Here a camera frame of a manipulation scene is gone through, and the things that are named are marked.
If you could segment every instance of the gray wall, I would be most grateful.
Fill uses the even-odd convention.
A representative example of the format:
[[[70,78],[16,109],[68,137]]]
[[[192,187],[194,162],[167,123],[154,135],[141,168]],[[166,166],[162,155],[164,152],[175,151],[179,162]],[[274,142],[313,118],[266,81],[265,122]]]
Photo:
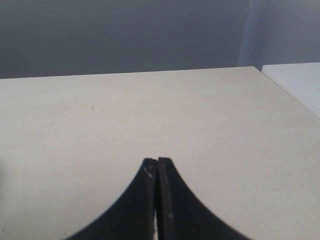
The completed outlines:
[[[0,0],[0,78],[237,65],[249,0]]]
[[[240,65],[305,62],[320,62],[320,0],[263,0],[251,58]]]

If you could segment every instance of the scratch mark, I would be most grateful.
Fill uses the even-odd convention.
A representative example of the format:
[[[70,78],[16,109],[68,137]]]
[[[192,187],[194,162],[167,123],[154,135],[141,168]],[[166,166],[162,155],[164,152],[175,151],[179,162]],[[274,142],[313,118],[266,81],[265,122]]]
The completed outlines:
[[[147,169],[146,167],[144,167],[143,170],[145,171],[145,173],[146,173],[150,178],[152,178],[153,175],[151,174],[151,172],[148,171],[148,169]]]

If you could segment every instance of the white table surface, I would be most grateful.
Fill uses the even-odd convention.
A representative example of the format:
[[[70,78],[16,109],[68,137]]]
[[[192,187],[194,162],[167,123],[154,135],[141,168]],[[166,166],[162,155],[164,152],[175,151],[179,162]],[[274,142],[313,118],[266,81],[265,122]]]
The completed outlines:
[[[320,119],[320,62],[265,65],[262,73]]]
[[[320,239],[320,121],[253,67],[0,80],[0,239],[72,235],[159,156],[248,237]]]

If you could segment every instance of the table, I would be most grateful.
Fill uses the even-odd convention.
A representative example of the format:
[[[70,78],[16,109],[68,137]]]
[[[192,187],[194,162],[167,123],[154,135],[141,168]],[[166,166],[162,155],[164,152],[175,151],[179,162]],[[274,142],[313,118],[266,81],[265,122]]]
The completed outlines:
[[[320,62],[265,65],[262,73],[320,119]]]
[[[256,240],[317,240],[320,121],[253,67],[0,80],[0,239],[58,240],[143,158]]]

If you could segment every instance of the white surface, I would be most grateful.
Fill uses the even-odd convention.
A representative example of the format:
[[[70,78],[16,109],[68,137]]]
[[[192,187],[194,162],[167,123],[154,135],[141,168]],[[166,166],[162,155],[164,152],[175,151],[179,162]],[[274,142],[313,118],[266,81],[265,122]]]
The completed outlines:
[[[262,73],[320,119],[320,62],[265,65]]]
[[[58,240],[171,157],[256,240],[320,238],[320,121],[253,67],[0,80],[1,240]]]

